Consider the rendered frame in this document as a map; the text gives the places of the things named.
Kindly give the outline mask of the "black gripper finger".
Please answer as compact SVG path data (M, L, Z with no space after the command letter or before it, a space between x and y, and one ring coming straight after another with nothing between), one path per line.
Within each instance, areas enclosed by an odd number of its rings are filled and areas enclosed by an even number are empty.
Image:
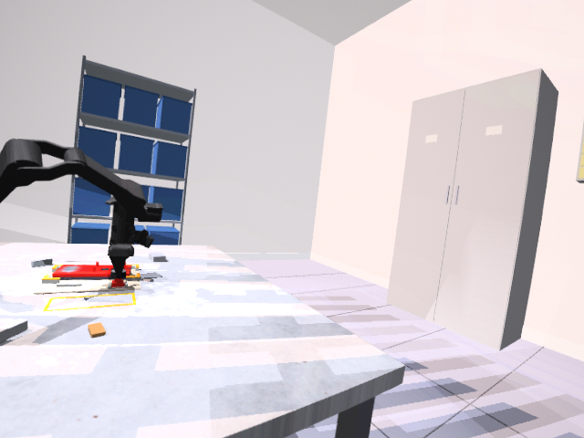
M129 256L110 256L109 258L114 267L116 275L121 276L122 270Z

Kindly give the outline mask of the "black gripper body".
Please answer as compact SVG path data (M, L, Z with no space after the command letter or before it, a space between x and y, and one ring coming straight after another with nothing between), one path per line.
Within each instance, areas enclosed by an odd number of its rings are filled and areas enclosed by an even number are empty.
M108 256L134 256L134 246L129 244L134 223L112 221Z

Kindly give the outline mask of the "small orange block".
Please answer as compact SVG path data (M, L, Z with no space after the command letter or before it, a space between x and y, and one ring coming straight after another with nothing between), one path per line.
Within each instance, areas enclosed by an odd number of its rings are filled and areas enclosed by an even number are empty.
M106 331L101 322L88 325L89 334L92 338L98 336L105 336Z

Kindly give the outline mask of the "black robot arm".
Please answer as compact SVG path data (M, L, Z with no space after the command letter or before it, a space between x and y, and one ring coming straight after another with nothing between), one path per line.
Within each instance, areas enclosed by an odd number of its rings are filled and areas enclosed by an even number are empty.
M43 167L42 154L63 160ZM162 219L162 203L146 203L140 184L121 179L104 168L85 152L75 147L64 147L45 140L11 139L0 152L0 203L16 187L28 186L34 181L53 181L65 175L77 175L113 197L106 201L112 204L112 221L134 223L159 223ZM150 248L153 238L149 232L134 230L129 244Z

